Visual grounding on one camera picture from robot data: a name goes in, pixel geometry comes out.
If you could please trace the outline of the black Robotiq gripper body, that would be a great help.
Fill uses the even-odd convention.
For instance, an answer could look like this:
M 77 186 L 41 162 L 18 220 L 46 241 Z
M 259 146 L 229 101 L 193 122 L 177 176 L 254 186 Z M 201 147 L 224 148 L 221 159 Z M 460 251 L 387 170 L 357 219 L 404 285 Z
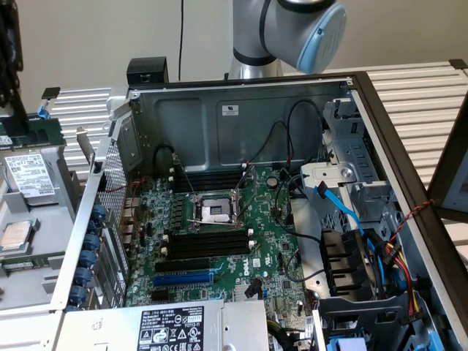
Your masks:
M 23 53 L 16 1 L 1 1 L 1 107 L 19 92 L 18 72 L 23 71 Z

